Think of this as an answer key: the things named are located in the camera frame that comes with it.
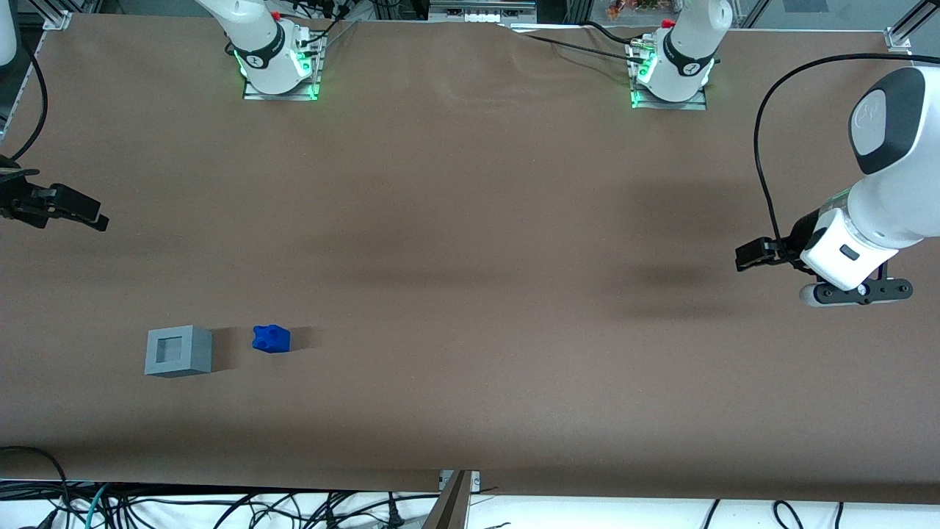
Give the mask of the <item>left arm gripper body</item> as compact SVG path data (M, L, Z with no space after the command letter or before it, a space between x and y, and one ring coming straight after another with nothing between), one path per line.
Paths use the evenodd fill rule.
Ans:
M899 251L899 224L883 212L817 209L790 229L790 248L810 271L853 290Z

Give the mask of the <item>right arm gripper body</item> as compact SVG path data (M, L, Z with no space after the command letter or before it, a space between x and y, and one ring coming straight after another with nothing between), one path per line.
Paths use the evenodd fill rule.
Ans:
M37 223L35 214L24 213L17 208L16 202L23 198L30 198L33 185L27 181L28 176L35 176L38 170L23 170L23 168L1 168L1 214L7 220L19 220L23 223Z

